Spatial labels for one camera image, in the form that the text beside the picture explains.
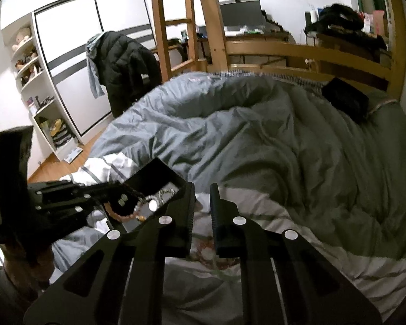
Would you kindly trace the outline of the left human hand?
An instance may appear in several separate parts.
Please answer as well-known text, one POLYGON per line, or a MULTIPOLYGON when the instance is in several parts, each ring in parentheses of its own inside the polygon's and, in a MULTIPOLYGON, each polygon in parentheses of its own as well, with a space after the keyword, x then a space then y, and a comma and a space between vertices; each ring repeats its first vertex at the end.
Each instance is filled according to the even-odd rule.
POLYGON ((6 274, 17 289, 39 293, 49 287, 55 269, 51 245, 29 249, 16 244, 1 244, 0 247, 5 257, 6 274))

